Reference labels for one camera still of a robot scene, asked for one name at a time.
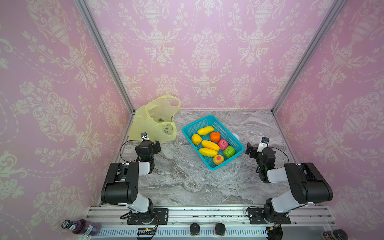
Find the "yellow plastic bag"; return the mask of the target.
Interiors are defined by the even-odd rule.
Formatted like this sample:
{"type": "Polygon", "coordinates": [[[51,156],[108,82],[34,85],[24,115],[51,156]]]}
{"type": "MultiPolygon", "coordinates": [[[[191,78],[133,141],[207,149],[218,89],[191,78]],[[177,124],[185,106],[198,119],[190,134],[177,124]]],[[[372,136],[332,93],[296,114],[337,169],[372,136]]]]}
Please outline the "yellow plastic bag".
{"type": "Polygon", "coordinates": [[[153,142],[174,141],[178,134],[174,117],[180,108],[180,100],[169,94],[140,107],[135,112],[129,138],[139,140],[142,133],[147,133],[153,142]]]}

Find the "green fruit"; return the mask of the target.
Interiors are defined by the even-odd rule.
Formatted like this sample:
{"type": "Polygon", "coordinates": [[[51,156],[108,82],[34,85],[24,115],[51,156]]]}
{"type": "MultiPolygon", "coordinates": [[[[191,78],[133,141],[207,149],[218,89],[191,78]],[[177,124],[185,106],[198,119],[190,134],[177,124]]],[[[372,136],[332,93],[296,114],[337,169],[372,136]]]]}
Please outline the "green fruit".
{"type": "Polygon", "coordinates": [[[227,159],[230,159],[236,154],[236,150],[232,146],[228,146],[224,149],[223,154],[227,159]]]}

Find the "red fruit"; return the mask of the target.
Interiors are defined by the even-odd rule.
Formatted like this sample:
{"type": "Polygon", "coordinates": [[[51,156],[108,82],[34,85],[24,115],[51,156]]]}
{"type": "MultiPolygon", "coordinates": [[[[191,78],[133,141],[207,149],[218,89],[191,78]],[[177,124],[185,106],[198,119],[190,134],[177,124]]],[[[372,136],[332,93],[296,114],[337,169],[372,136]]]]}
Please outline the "red fruit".
{"type": "Polygon", "coordinates": [[[224,139],[220,139],[218,142],[218,146],[220,147],[221,150],[224,151],[229,146],[229,143],[224,139]]]}

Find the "orange yellow fruit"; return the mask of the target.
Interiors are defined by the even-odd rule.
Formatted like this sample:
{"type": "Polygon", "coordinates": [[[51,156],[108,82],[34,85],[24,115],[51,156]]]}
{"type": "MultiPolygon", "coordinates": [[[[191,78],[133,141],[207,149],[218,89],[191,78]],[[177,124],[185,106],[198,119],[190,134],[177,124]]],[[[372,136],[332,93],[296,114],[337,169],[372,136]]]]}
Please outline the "orange yellow fruit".
{"type": "Polygon", "coordinates": [[[225,158],[222,155],[216,155],[213,157],[213,162],[216,166],[221,165],[225,161],[225,158]]]}

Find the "yellow lemon fruit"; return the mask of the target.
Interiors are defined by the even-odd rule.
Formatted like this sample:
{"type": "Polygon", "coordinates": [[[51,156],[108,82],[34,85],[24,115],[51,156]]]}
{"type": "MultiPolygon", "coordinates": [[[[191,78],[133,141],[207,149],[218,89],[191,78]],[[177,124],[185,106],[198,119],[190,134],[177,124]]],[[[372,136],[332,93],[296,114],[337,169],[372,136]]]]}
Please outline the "yellow lemon fruit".
{"type": "Polygon", "coordinates": [[[192,138],[191,138],[191,140],[192,140],[192,143],[194,144],[194,145],[200,145],[201,144],[201,142],[202,142],[202,137],[200,136],[200,135],[198,135],[198,134],[194,134],[193,136],[192,136],[192,138]]]}

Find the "round orange fruit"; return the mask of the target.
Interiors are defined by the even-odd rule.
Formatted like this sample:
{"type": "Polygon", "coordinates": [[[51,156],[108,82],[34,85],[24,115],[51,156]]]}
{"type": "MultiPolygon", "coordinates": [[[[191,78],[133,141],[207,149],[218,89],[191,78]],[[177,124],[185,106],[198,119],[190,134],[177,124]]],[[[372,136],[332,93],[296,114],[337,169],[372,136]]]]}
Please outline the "round orange fruit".
{"type": "Polygon", "coordinates": [[[210,135],[211,142],[218,143],[221,139],[221,134],[219,132],[212,132],[210,135]]]}

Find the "yellow mango fruit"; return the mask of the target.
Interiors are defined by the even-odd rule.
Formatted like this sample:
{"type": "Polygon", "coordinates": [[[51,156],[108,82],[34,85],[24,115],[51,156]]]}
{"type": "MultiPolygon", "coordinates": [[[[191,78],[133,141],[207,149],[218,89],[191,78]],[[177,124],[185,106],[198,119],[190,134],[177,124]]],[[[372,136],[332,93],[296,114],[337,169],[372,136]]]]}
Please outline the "yellow mango fruit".
{"type": "Polygon", "coordinates": [[[214,156],[218,155],[217,151],[212,150],[212,149],[208,149],[208,148],[199,149],[199,153],[204,157],[214,157],[214,156]]]}
{"type": "Polygon", "coordinates": [[[197,134],[200,136],[205,136],[205,135],[212,133],[214,131],[215,131],[215,129],[212,126],[207,126],[207,127],[199,129],[197,131],[197,134]]]}

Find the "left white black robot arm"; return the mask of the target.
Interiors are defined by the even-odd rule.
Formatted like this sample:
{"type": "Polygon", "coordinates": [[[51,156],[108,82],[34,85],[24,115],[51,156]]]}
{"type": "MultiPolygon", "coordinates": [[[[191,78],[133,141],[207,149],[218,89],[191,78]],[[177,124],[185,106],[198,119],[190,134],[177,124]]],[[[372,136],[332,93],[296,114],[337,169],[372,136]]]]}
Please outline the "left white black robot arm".
{"type": "Polygon", "coordinates": [[[127,223],[150,224],[155,217],[152,200],[139,193],[139,177],[155,168],[154,156],[161,151],[159,141],[141,141],[135,147],[138,158],[128,163],[112,163],[101,191],[103,204],[123,206],[130,211],[121,216],[127,223]]]}

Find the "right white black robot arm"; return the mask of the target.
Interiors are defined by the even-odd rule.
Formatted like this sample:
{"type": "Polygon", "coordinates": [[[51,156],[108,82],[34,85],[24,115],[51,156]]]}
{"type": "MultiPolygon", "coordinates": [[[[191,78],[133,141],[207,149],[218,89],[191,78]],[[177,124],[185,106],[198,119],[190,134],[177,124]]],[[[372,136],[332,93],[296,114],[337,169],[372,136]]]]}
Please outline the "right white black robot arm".
{"type": "Polygon", "coordinates": [[[251,224],[291,223],[289,213],[307,204],[319,204],[333,199],[333,190],[313,163],[286,163],[275,168],[276,150],[261,141],[247,144],[246,155],[257,162],[257,173],[265,184],[289,184],[290,189],[278,197],[266,200],[264,207],[249,207],[246,215],[251,224]]]}

